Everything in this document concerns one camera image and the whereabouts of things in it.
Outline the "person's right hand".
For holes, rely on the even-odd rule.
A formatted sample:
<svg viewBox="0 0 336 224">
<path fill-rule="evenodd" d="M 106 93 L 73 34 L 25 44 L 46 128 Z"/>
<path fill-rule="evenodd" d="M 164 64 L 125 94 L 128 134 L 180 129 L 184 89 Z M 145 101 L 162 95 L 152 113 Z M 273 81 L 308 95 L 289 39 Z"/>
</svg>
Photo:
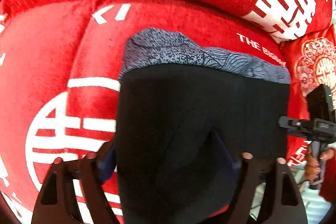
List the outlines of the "person's right hand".
<svg viewBox="0 0 336 224">
<path fill-rule="evenodd" d="M 335 160 L 335 149 L 333 149 L 332 147 L 329 147 L 327 150 L 321 153 L 319 160 L 317 160 L 311 154 L 312 147 L 313 145 L 310 144 L 307 149 L 307 154 L 305 156 L 306 166 L 304 170 L 305 170 L 305 178 L 307 180 L 316 179 L 318 177 L 318 174 L 321 173 L 321 167 L 319 161 L 327 163 L 328 161 Z"/>
</svg>

